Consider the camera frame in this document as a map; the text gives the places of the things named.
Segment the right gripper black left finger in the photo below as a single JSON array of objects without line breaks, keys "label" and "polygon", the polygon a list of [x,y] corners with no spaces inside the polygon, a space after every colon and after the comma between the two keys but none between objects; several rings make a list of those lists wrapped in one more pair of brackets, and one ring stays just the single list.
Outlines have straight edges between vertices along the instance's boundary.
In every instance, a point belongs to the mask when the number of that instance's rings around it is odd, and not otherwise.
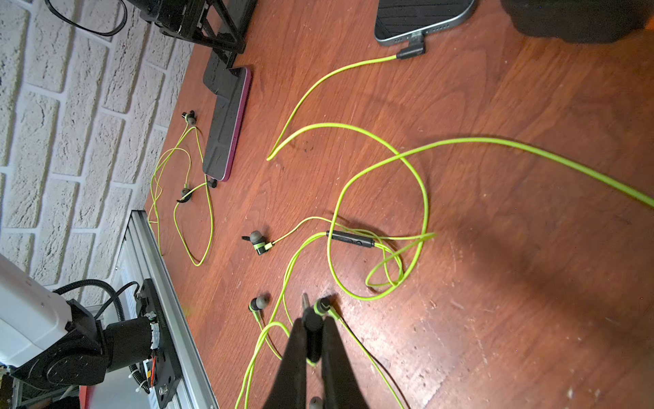
[{"label": "right gripper black left finger", "polygon": [[296,319],[264,409],[307,407],[307,340],[301,319]]}]

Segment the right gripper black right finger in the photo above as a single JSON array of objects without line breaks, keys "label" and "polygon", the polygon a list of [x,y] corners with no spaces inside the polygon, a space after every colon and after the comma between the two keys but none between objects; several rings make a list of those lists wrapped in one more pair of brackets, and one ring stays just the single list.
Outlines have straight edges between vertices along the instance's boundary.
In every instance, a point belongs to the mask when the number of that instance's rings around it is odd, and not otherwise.
[{"label": "right gripper black right finger", "polygon": [[369,408],[333,318],[325,318],[322,337],[324,408]]}]

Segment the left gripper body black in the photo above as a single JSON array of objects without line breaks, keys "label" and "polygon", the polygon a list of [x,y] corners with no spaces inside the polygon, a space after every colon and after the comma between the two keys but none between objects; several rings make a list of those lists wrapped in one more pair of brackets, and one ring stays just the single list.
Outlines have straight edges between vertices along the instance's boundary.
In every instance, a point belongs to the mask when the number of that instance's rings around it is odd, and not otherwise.
[{"label": "left gripper body black", "polygon": [[131,4],[165,36],[241,54],[256,1],[141,0]]}]

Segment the black smartphone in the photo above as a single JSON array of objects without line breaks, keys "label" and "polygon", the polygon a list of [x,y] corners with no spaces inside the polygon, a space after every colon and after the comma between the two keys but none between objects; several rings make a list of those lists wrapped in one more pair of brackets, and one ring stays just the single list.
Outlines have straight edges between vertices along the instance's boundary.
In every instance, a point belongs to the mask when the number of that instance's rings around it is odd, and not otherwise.
[{"label": "black smartphone", "polygon": [[239,69],[233,69],[236,54],[213,49],[204,71],[203,83],[215,95],[226,95],[238,82]]},{"label": "black smartphone", "polygon": [[252,73],[238,67],[238,82],[226,95],[216,95],[216,104],[203,159],[204,174],[218,182],[229,179],[233,167]]},{"label": "black smartphone", "polygon": [[444,31],[463,24],[475,12],[475,0],[380,0],[375,39],[382,46],[409,41],[417,34]]}]

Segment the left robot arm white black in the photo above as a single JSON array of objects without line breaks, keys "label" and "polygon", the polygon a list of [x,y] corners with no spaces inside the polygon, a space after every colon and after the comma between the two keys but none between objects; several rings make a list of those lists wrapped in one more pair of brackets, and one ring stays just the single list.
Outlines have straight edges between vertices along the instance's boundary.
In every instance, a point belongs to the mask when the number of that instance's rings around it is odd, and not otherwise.
[{"label": "left robot arm white black", "polygon": [[[254,1],[135,1],[162,34],[212,49],[207,83],[226,88],[212,121],[204,173],[211,186],[228,179],[251,74],[233,63],[245,51]],[[41,390],[102,383],[106,373],[136,364],[158,346],[165,327],[137,318],[102,327],[98,315],[47,290],[1,259],[1,365]]]}]

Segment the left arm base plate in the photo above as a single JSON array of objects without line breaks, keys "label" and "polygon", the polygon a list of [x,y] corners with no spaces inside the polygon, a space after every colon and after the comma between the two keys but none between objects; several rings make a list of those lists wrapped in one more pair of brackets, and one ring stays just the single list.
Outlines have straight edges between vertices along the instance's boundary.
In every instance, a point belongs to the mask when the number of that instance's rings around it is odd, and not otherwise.
[{"label": "left arm base plate", "polygon": [[150,331],[149,349],[153,373],[149,378],[151,394],[158,406],[166,408],[176,395],[182,380],[182,367],[175,349],[170,325],[152,279],[144,279],[136,296],[136,317],[145,317]]}]

